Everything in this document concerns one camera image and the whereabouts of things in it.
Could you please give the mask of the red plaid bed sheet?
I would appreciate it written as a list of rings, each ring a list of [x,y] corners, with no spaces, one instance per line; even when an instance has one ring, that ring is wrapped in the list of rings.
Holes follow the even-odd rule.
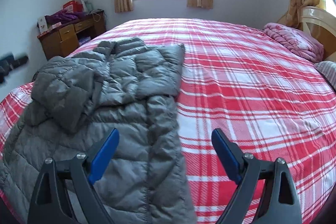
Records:
[[[128,38],[185,47],[175,101],[195,223],[215,223],[236,186],[212,146],[216,128],[259,160],[283,158],[302,223],[317,219],[335,185],[335,91],[311,61],[264,31],[200,19],[131,20],[67,57]],[[33,83],[19,88],[25,100],[10,93],[1,103],[1,160],[11,128],[32,101],[32,88]]]

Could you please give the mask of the wooden headboard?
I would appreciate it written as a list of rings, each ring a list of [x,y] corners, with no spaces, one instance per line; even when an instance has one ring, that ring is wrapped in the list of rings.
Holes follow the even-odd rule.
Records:
[[[298,28],[323,45],[323,60],[335,61],[335,16],[318,7],[303,7],[300,11]]]

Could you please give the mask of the wooden desk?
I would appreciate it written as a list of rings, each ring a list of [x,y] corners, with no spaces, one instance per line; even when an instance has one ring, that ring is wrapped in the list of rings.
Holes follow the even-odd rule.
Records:
[[[94,10],[81,19],[56,27],[38,36],[47,60],[66,57],[80,47],[80,39],[94,39],[106,32],[104,10]]]

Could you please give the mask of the striped pillow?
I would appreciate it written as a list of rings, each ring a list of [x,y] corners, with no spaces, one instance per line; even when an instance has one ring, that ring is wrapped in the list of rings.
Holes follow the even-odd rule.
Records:
[[[314,64],[315,69],[323,76],[329,86],[336,92],[336,62],[321,61]]]

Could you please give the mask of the boxes inside desk shelf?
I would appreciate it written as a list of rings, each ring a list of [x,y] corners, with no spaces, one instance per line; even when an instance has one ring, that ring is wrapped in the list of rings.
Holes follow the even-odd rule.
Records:
[[[79,46],[82,46],[82,45],[84,45],[84,44],[86,44],[86,43],[88,43],[90,41],[91,41],[91,37],[90,36],[80,38],[79,39]]]

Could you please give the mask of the grey quilted puffer jacket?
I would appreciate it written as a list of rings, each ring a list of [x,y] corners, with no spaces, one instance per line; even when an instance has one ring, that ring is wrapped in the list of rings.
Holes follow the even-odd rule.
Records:
[[[175,101],[184,57],[182,44],[128,38],[39,69],[1,160],[1,190],[16,216],[27,222],[47,157],[71,159],[116,129],[116,153],[94,185],[113,221],[195,223]]]

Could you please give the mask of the flat red box on desk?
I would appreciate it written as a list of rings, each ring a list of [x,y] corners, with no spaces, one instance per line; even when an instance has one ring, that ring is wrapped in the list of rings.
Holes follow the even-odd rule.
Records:
[[[51,32],[52,30],[54,30],[54,29],[56,29],[56,28],[58,28],[58,27],[60,27],[62,25],[62,23],[61,22],[57,22],[57,23],[55,23],[55,24],[53,24],[53,25],[51,25],[49,28],[48,28],[48,32]]]

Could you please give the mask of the white carton on desk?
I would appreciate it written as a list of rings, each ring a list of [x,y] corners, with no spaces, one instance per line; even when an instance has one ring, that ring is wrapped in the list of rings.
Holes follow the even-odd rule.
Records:
[[[38,18],[38,28],[39,28],[39,32],[40,34],[48,31],[48,23],[46,21],[46,17],[45,16],[41,16]]]

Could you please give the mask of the purple clothes on desk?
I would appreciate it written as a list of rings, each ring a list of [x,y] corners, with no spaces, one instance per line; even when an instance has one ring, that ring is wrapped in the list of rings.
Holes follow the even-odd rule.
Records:
[[[68,12],[67,10],[60,10],[52,15],[46,15],[45,19],[49,25],[54,25],[56,23],[66,24],[73,20],[84,18],[86,15],[86,12]]]

